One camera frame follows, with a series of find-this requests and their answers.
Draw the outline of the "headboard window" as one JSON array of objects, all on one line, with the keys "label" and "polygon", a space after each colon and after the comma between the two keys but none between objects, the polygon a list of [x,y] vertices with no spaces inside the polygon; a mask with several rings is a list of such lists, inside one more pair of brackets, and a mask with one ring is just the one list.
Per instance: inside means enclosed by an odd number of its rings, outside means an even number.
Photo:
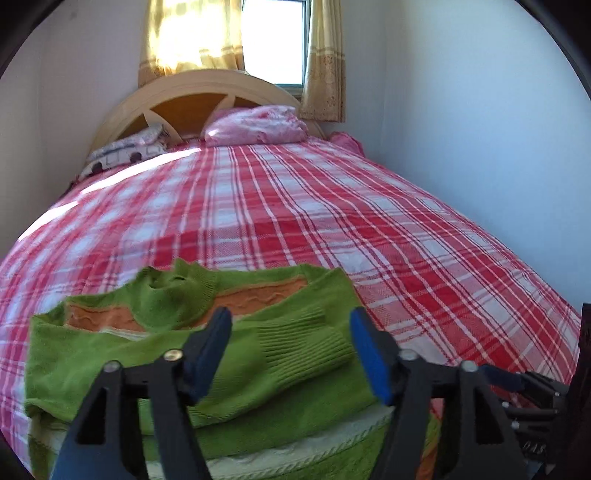
[{"label": "headboard window", "polygon": [[308,1],[243,1],[245,71],[274,85],[301,90],[309,22]]}]

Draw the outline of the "cream wooden headboard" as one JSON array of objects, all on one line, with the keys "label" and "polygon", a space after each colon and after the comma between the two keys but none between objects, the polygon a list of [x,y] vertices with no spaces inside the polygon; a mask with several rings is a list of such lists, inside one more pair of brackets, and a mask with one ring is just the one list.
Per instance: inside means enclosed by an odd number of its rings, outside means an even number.
[{"label": "cream wooden headboard", "polygon": [[104,118],[89,149],[161,123],[178,141],[199,136],[214,112],[262,105],[301,106],[286,89],[235,70],[194,70],[158,78],[122,100]]}]

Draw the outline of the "white patterned pillow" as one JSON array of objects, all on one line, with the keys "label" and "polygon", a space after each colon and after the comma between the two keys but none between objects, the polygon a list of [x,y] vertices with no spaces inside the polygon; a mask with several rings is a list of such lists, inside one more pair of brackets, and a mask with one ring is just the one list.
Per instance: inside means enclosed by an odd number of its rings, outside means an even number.
[{"label": "white patterned pillow", "polygon": [[113,168],[157,157],[166,152],[168,140],[169,135],[164,127],[156,124],[107,144],[90,153],[76,181],[81,182]]}]

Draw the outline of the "green striped knit sweater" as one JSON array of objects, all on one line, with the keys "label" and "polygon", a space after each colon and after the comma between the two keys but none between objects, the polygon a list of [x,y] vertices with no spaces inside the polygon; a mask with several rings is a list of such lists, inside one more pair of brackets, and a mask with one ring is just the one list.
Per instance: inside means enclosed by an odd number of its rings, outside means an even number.
[{"label": "green striped knit sweater", "polygon": [[214,271],[177,260],[120,288],[70,296],[30,322],[24,410],[33,475],[49,477],[99,369],[155,360],[228,308],[211,391],[188,411],[216,479],[366,479],[390,410],[353,350],[360,305],[341,269]]}]

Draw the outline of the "pink blanket edge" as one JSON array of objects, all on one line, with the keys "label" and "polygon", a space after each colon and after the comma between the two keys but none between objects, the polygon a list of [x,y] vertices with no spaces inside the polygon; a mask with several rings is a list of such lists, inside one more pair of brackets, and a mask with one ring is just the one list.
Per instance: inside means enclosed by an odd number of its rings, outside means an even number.
[{"label": "pink blanket edge", "polygon": [[356,155],[364,156],[363,144],[356,140],[355,137],[346,132],[332,132],[328,137],[329,142],[335,144],[343,149],[348,150]]}]

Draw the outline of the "yellow curtain of headboard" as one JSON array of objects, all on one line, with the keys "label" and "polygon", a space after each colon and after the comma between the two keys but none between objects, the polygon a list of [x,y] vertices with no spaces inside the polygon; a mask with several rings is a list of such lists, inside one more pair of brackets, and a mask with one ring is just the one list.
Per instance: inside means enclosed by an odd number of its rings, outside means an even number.
[{"label": "yellow curtain of headboard", "polygon": [[245,70],[242,2],[148,2],[138,86],[204,69]]},{"label": "yellow curtain of headboard", "polygon": [[307,68],[301,118],[318,122],[346,120],[346,59],[342,46],[342,8],[337,0],[311,1]]}]

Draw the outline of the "pink pillow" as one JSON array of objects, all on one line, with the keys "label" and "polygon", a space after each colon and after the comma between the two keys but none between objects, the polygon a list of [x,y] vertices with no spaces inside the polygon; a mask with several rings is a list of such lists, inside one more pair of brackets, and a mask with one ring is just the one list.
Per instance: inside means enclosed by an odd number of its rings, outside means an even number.
[{"label": "pink pillow", "polygon": [[308,126],[291,106],[230,108],[212,114],[201,139],[207,147],[300,143],[308,139]]}]

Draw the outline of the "yellow curtain right of headboard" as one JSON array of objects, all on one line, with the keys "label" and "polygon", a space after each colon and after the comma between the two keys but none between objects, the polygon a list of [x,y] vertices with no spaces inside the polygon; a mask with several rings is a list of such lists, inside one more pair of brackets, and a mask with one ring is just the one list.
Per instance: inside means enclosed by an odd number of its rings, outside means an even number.
[{"label": "yellow curtain right of headboard", "polygon": [[342,46],[342,8],[337,0],[311,1],[307,68],[301,118],[318,122],[346,120],[346,59]]}]

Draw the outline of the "yellow curtain left of headboard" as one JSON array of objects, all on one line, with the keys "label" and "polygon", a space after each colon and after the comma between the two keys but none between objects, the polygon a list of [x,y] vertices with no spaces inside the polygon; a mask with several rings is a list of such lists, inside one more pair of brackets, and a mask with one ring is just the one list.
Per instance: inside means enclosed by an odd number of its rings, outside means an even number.
[{"label": "yellow curtain left of headboard", "polygon": [[204,69],[245,70],[242,2],[148,2],[138,86]]}]

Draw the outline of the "red plaid bed sheet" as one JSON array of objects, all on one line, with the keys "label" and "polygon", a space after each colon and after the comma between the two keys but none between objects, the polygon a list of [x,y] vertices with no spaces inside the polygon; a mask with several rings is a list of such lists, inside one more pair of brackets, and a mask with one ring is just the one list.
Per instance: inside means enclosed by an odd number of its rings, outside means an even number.
[{"label": "red plaid bed sheet", "polygon": [[575,370],[576,310],[493,235],[410,181],[320,139],[190,145],[78,183],[3,260],[1,430],[27,467],[31,319],[177,260],[214,271],[341,269],[359,306],[428,361],[559,381]]}]

